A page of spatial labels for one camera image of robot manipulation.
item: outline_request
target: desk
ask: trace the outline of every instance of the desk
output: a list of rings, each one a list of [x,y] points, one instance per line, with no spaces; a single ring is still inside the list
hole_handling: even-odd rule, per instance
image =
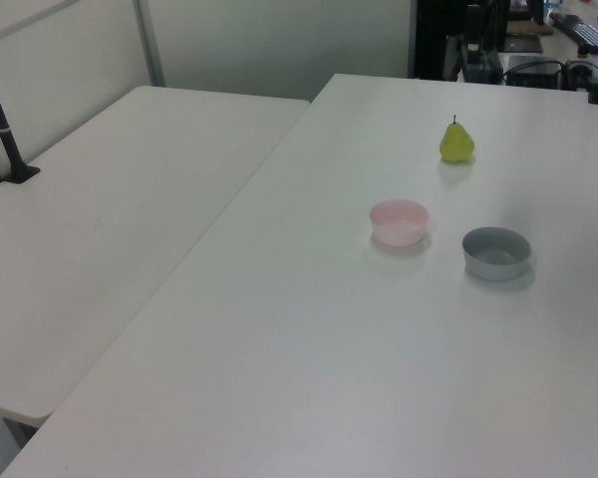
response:
[[[139,88],[0,184],[0,414],[39,426],[306,108]]]
[[[454,114],[472,164],[440,162]],[[395,196],[432,216],[401,253],[368,220]],[[482,225],[525,235],[533,272],[467,275]],[[4,478],[25,476],[598,476],[598,107],[335,76]]]
[[[583,19],[584,22],[588,23],[592,27],[598,29],[598,0],[591,0],[589,3],[584,3],[579,0],[565,0],[564,3],[557,7],[555,11],[558,11],[563,14],[573,14],[578,15],[580,18]],[[547,25],[553,27],[553,21],[549,18],[545,20]],[[540,37],[540,43],[542,44],[543,53],[542,54],[532,54],[532,53],[503,53],[499,54],[500,61],[502,62],[503,70],[507,71],[507,64],[509,61],[509,57],[511,55],[529,55],[529,56],[538,56],[538,57],[552,57],[560,62],[567,62],[567,61],[588,61],[593,63],[598,67],[598,55],[589,55],[585,59],[579,59],[577,57],[578,52],[578,45],[572,39],[570,39],[567,35],[565,35],[560,30],[554,29],[553,35],[546,35]],[[598,76],[598,71],[593,69],[595,75]]]

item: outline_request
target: black pole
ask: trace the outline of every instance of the black pole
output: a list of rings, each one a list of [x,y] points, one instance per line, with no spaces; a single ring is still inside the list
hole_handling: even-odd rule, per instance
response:
[[[11,132],[11,126],[9,126],[7,117],[5,117],[2,110],[2,105],[0,105],[0,139],[2,139],[4,149],[7,151],[7,156],[9,156],[9,162],[11,162],[11,174],[3,180],[22,184],[31,176],[40,172],[38,167],[29,166],[22,160],[18,145]]]

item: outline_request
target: pink bowl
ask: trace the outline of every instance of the pink bowl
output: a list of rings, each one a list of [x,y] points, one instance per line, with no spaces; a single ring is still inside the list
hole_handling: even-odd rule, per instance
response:
[[[388,246],[404,247],[419,242],[426,232],[430,214],[416,201],[390,199],[370,211],[375,238]]]

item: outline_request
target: cubicle partition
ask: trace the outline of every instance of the cubicle partition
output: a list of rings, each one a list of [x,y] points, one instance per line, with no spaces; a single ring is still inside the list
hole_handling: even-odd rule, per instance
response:
[[[158,85],[312,101],[335,73],[412,71],[416,1],[138,1]]]

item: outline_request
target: gray bowl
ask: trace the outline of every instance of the gray bowl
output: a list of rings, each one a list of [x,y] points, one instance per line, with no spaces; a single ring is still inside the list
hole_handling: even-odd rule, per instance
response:
[[[465,268],[486,281],[508,281],[527,267],[531,246],[520,234],[502,227],[481,227],[462,240]]]

